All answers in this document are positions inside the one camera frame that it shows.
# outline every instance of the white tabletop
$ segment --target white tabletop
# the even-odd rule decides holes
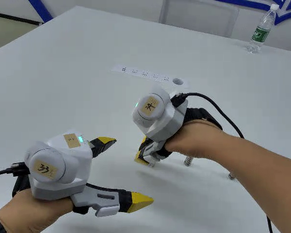
[[[264,213],[228,172],[184,156],[148,168],[133,161],[142,140],[131,112],[152,85],[112,71],[117,64],[184,78],[213,98],[245,137],[291,158],[291,52],[77,7],[0,49],[0,169],[22,161],[36,140],[74,128],[118,142],[93,161],[89,182],[149,195],[133,214],[66,215],[45,232],[267,232]],[[168,91],[176,88],[164,84]],[[191,97],[235,134],[207,102]],[[0,207],[15,180],[0,176]]]

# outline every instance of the green label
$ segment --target green label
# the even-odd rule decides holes
[[[270,30],[257,27],[255,32],[253,33],[252,39],[254,41],[263,43],[266,40],[266,37],[268,36],[268,33],[270,33]]]

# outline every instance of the white device housing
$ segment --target white device housing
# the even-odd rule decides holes
[[[149,113],[144,108],[151,98],[157,101],[157,105]],[[181,128],[187,106],[188,101],[185,100],[183,104],[175,108],[169,94],[160,86],[156,86],[138,101],[132,118],[147,137],[155,142],[161,142],[173,136]]]
[[[68,134],[74,134],[80,146],[69,148],[64,137]],[[57,200],[82,192],[89,178],[92,158],[88,141],[77,131],[70,130],[46,143],[36,142],[25,157],[33,196]],[[42,173],[47,171],[46,167],[50,170],[48,176]]]

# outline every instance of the beige label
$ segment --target beige label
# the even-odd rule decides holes
[[[143,105],[141,111],[144,114],[150,116],[154,112],[157,105],[159,105],[159,101],[155,99],[154,97],[150,96],[145,102],[145,104]]]
[[[75,148],[75,147],[80,147],[81,146],[81,144],[80,144],[77,136],[75,135],[75,133],[65,134],[64,138],[65,138],[69,148]]]
[[[57,173],[56,167],[38,159],[34,162],[33,170],[39,173],[40,175],[45,176],[51,180],[54,180]]]

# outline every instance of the plastic water bottle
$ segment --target plastic water bottle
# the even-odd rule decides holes
[[[252,35],[251,41],[246,46],[247,51],[250,53],[259,52],[261,46],[264,44],[272,26],[274,25],[276,19],[276,10],[279,6],[277,4],[272,4],[271,9],[263,16],[258,27]]]

